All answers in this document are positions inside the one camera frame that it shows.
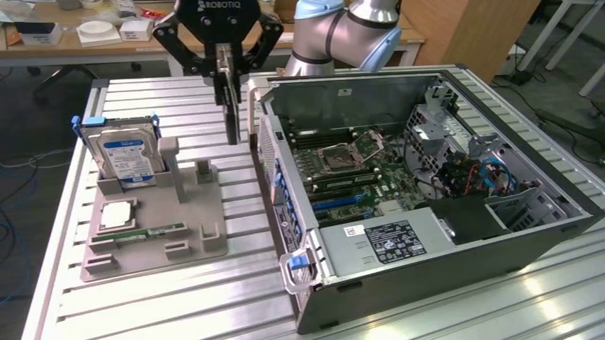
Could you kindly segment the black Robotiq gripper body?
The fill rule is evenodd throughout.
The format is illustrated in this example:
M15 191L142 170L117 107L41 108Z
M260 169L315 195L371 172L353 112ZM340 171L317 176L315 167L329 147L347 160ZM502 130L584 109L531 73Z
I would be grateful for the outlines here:
M253 0L176 1L176 20L204 44L240 43L260 16Z

